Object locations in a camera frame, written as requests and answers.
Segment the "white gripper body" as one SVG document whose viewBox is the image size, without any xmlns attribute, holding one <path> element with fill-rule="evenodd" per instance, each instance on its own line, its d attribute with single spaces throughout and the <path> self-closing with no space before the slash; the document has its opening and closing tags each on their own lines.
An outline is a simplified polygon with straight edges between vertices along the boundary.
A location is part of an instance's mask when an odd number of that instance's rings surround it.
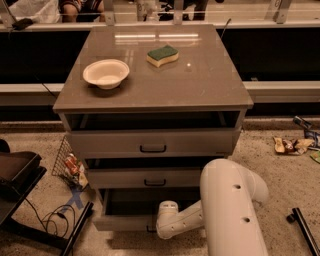
<svg viewBox="0 0 320 256">
<path fill-rule="evenodd" d="M 170 239 L 174 234 L 174 223 L 178 214 L 178 204 L 174 201 L 163 201 L 159 205 L 156 231 L 161 239 Z"/>
</svg>

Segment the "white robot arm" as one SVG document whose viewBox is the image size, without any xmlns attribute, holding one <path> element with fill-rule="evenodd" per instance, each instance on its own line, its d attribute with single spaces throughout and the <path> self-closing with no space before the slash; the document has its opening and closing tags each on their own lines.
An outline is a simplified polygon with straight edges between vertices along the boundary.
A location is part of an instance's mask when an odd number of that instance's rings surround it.
<svg viewBox="0 0 320 256">
<path fill-rule="evenodd" d="M 228 159 L 210 161 L 200 177 L 200 200 L 183 211 L 174 201 L 159 205 L 157 234 L 170 239 L 204 227 L 209 256 L 268 256 L 253 203 L 269 195 L 265 181 Z"/>
</svg>

